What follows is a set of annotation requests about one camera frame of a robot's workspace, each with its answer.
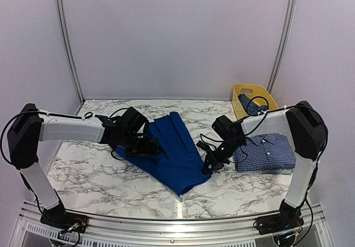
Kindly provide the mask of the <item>blue pleated skirt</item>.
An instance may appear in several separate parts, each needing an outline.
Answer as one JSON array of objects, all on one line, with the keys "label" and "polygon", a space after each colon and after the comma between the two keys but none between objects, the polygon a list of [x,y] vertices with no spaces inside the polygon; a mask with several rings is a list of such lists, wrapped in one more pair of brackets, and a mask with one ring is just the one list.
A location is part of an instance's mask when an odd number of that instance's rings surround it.
[{"label": "blue pleated skirt", "polygon": [[204,162],[179,113],[171,112],[155,119],[150,123],[147,135],[158,139],[162,149],[159,155],[129,158],[121,147],[114,151],[178,196],[211,178],[210,173],[202,173]]}]

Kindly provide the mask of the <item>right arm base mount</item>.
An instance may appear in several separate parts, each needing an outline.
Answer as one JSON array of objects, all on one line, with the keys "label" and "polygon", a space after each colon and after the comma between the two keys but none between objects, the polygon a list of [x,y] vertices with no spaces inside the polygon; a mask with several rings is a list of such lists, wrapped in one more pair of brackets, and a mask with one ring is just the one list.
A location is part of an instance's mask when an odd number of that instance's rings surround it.
[{"label": "right arm base mount", "polygon": [[301,228],[304,225],[303,216],[296,215],[290,219],[287,214],[270,214],[259,216],[253,223],[253,227],[258,230],[260,235],[277,233],[279,231]]}]

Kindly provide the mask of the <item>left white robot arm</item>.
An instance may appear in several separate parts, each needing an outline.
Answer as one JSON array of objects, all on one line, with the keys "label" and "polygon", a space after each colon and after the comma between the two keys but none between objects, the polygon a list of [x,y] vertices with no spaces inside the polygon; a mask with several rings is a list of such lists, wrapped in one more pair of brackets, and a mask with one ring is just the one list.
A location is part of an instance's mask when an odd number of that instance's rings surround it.
[{"label": "left white robot arm", "polygon": [[147,135],[148,128],[148,119],[133,107],[114,117],[92,112],[78,116],[40,110],[28,103],[4,126],[1,143],[8,144],[8,152],[1,150],[1,156],[17,169],[43,206],[43,218],[64,228],[70,215],[39,162],[39,144],[54,141],[58,152],[63,141],[76,140],[123,148],[127,158],[159,155],[159,141]]}]

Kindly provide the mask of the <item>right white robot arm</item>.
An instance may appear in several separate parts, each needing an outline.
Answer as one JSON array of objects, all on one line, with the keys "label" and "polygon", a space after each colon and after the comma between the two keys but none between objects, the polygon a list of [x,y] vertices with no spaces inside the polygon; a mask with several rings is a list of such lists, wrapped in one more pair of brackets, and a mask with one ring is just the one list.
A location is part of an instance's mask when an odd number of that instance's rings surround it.
[{"label": "right white robot arm", "polygon": [[296,158],[293,177],[279,211],[275,225],[287,229],[300,215],[300,210],[312,187],[318,162],[328,142],[328,129],[319,112],[306,100],[276,110],[268,110],[258,116],[248,116],[235,122],[226,116],[218,117],[213,125],[220,136],[219,146],[198,141],[197,146],[206,152],[202,173],[212,173],[229,163],[234,151],[245,145],[248,138],[265,134],[281,134],[287,137]]}]

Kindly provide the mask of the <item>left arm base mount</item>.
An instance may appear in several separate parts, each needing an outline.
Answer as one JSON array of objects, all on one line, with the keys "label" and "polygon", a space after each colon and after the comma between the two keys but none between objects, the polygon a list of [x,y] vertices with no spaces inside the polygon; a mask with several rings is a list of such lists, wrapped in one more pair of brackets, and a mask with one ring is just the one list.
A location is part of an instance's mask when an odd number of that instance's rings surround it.
[{"label": "left arm base mount", "polygon": [[79,233],[85,233],[88,225],[88,217],[86,215],[65,213],[61,221],[50,221],[43,215],[40,218],[40,222],[45,225],[49,225],[58,229],[69,229],[74,224],[78,223],[79,227],[76,229]]}]

